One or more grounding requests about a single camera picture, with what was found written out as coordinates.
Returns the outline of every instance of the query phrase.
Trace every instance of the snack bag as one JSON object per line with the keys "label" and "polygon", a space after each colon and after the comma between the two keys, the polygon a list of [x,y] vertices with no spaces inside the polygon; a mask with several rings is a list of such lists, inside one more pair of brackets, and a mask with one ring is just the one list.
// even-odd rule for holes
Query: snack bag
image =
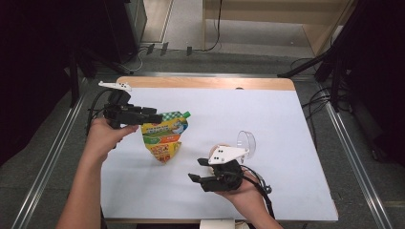
{"label": "snack bag", "polygon": [[141,126],[143,142],[151,154],[166,163],[181,146],[181,134],[187,129],[189,112],[163,113],[161,124],[145,123]]}

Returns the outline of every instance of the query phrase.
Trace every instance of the wire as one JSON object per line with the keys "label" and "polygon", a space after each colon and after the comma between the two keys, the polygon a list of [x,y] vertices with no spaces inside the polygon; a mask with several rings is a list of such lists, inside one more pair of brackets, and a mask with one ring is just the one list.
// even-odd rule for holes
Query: wire
{"label": "wire", "polygon": [[103,91],[101,91],[100,93],[98,93],[97,96],[96,96],[96,98],[95,98],[95,100],[93,100],[92,106],[90,107],[90,110],[89,110],[89,115],[88,115],[88,117],[87,117],[86,135],[89,134],[90,126],[91,126],[92,120],[93,120],[93,118],[94,118],[93,112],[94,112],[94,110],[95,110],[95,105],[96,105],[98,99],[99,99],[104,93],[106,93],[106,92],[111,92],[112,90],[113,90],[113,89],[104,89]]}
{"label": "wire", "polygon": [[141,51],[138,52],[138,59],[139,59],[139,61],[140,61],[140,65],[139,65],[136,69],[129,69],[129,68],[125,67],[124,65],[119,65],[119,66],[122,67],[122,68],[124,68],[124,69],[126,69],[126,70],[129,71],[130,73],[131,73],[131,72],[136,72],[136,71],[140,70],[140,68],[142,68],[142,65],[143,65],[142,58],[140,58],[140,54],[143,53],[143,52],[145,52],[145,51],[146,51],[146,49],[141,50]]}
{"label": "wire", "polygon": [[271,193],[271,187],[269,185],[268,186],[266,185],[266,182],[262,178],[262,176],[260,176],[258,173],[256,173],[256,171],[250,169],[249,167],[247,167],[245,165],[241,165],[241,167],[246,168],[252,175],[254,175],[260,181],[261,187],[265,190],[265,192],[267,194]]}
{"label": "wire", "polygon": [[297,63],[298,61],[300,61],[300,60],[311,60],[311,59],[313,59],[313,58],[299,58],[299,59],[296,59],[296,60],[292,61],[291,64],[289,64],[289,68],[292,70],[292,66],[293,66],[295,63]]}
{"label": "wire", "polygon": [[268,197],[266,190],[261,186],[260,183],[255,182],[254,180],[252,180],[249,177],[246,177],[244,175],[239,175],[239,174],[235,174],[235,173],[231,173],[231,172],[221,172],[222,175],[230,175],[230,176],[235,176],[235,177],[239,177],[239,178],[243,178],[245,180],[247,180],[248,182],[250,182],[251,184],[253,184],[256,189],[259,191],[259,193],[263,196],[263,198],[265,199],[266,202],[266,207],[268,210],[268,213],[275,219],[274,217],[274,212],[273,212],[273,207],[272,207],[272,203],[270,198]]}
{"label": "wire", "polygon": [[[217,32],[217,34],[219,34],[220,31],[218,30],[217,25],[215,24],[215,21],[216,21],[216,20],[214,20],[214,29],[215,29],[215,31]],[[220,43],[220,48],[217,49],[216,52],[218,52],[220,49],[223,48],[223,43],[221,43],[221,41],[219,41],[219,43]]]}
{"label": "wire", "polygon": [[[327,97],[330,97],[330,95],[324,95],[324,96],[318,97],[318,98],[312,100],[312,102],[310,102],[310,103],[320,102],[320,101],[322,101],[323,99],[325,99]],[[301,108],[307,107],[310,103],[308,102],[308,103],[305,103],[305,104],[301,105]]]}
{"label": "wire", "polygon": [[316,107],[307,117],[306,120],[310,119],[313,115],[317,114],[318,112],[322,111],[322,109],[330,102],[330,99],[324,99],[318,107]]}
{"label": "wire", "polygon": [[218,42],[220,41],[220,37],[221,37],[220,25],[221,25],[222,8],[223,8],[223,0],[220,1],[220,11],[218,12],[217,41],[215,42],[215,44],[211,48],[209,48],[208,50],[204,50],[204,52],[212,51],[217,46]]}
{"label": "wire", "polygon": [[315,150],[318,150],[318,143],[317,143],[317,138],[316,138],[316,130],[315,130],[315,125],[313,124],[313,119],[312,119],[312,114],[311,114],[311,110],[310,110],[310,105],[313,102],[313,99],[316,97],[317,94],[320,94],[321,92],[323,92],[324,90],[328,90],[329,88],[324,88],[319,90],[318,92],[316,92],[309,100],[309,104],[308,104],[308,110],[309,110],[309,124],[310,127],[312,128],[312,140],[313,140],[313,144],[315,146]]}

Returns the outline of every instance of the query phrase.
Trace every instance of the colorful snack bag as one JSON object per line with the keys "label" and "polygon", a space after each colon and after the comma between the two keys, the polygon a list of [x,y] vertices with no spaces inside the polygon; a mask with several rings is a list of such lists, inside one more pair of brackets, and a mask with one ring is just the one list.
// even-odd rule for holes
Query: colorful snack bag
{"label": "colorful snack bag", "polygon": [[181,146],[181,134],[187,129],[189,112],[163,113],[161,124],[145,123],[141,126],[143,142],[151,154],[166,163]]}

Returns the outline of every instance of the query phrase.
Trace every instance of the wooden table edge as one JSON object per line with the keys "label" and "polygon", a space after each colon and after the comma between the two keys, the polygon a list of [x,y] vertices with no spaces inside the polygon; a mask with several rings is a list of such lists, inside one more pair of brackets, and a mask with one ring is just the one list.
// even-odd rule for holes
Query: wooden table edge
{"label": "wooden table edge", "polygon": [[200,88],[295,91],[287,78],[241,77],[183,77],[183,76],[122,76],[117,83],[128,83],[132,88]]}

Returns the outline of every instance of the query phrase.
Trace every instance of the white table surface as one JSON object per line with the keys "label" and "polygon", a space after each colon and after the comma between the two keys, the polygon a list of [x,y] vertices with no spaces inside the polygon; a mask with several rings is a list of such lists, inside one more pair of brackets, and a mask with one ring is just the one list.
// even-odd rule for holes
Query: white table surface
{"label": "white table surface", "polygon": [[236,147],[252,132],[256,152],[245,165],[270,184],[278,220],[336,221],[338,215],[295,91],[151,89],[131,91],[136,106],[190,112],[177,155],[166,164],[145,148],[140,130],[126,136],[102,167],[107,219],[244,219],[226,199],[205,193],[188,173],[209,176],[197,162],[218,143]]}

